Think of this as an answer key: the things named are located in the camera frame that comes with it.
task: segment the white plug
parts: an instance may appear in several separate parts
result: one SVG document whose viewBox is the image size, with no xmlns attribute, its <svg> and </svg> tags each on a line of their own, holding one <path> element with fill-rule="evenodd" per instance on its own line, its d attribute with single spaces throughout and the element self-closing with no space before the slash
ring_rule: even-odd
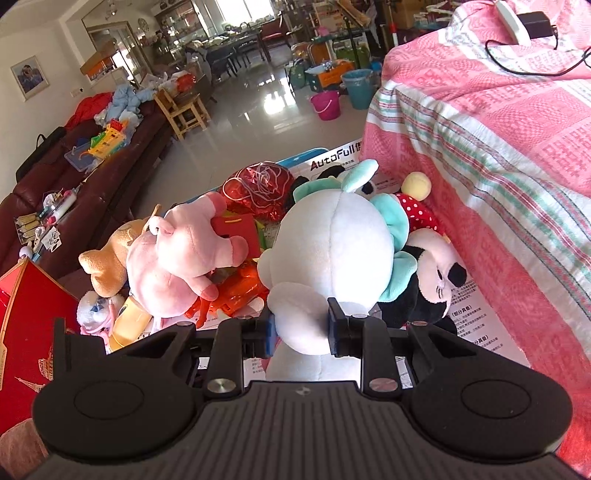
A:
<svg viewBox="0 0 591 480">
<path fill-rule="evenodd" d="M 516 13 L 511 9 L 507 2 L 498 0 L 495 3 L 496 11 L 498 12 L 503 25 L 518 45 L 529 47 L 531 45 L 530 34 L 527 32 L 521 20 Z"/>
</svg>

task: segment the teal bucket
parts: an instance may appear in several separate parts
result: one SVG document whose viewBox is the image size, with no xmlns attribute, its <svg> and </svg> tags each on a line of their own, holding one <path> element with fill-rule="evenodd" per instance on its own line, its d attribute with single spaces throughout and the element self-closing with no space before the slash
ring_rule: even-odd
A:
<svg viewBox="0 0 591 480">
<path fill-rule="evenodd" d="M 351 105 L 356 110 L 369 108 L 375 93 L 375 86 L 372 81 L 373 71 L 369 69 L 352 70 L 341 75 L 341 79 L 347 87 Z"/>
</svg>

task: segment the tan plush dog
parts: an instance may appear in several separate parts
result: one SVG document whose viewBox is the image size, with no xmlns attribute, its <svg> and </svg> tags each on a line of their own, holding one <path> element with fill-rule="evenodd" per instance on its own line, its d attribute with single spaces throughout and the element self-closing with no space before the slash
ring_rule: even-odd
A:
<svg viewBox="0 0 591 480">
<path fill-rule="evenodd" d="M 156 206 L 155 215 L 160 206 Z M 127 281 L 127 251 L 133 241 L 142 234 L 148 218 L 131 220 L 120 226 L 106 245 L 100 250 L 89 250 L 78 256 L 78 262 L 84 271 L 90 274 L 95 292 L 108 298 L 116 295 Z"/>
</svg>

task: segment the yellow plush ball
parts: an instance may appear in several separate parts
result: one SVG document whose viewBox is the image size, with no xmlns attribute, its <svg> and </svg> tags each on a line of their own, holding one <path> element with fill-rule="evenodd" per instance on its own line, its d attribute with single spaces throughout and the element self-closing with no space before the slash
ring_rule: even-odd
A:
<svg viewBox="0 0 591 480">
<path fill-rule="evenodd" d="M 421 171 L 413 171 L 404 179 L 402 193 L 422 202 L 431 193 L 431 180 Z"/>
</svg>

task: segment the pink bedspread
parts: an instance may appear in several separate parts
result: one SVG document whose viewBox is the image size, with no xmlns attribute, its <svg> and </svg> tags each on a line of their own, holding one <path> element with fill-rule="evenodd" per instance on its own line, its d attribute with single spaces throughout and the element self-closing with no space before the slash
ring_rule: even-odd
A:
<svg viewBox="0 0 591 480">
<path fill-rule="evenodd" d="M 591 45 L 585 0 L 509 4 L 542 10 L 560 45 L 494 47 L 514 70 L 556 72 Z M 569 392 L 559 455 L 591 477 L 591 69 L 516 76 L 484 41 L 510 42 L 491 2 L 392 50 L 368 113 L 362 158 L 397 179 L 431 178 L 437 213 L 487 301 L 531 366 Z"/>
</svg>

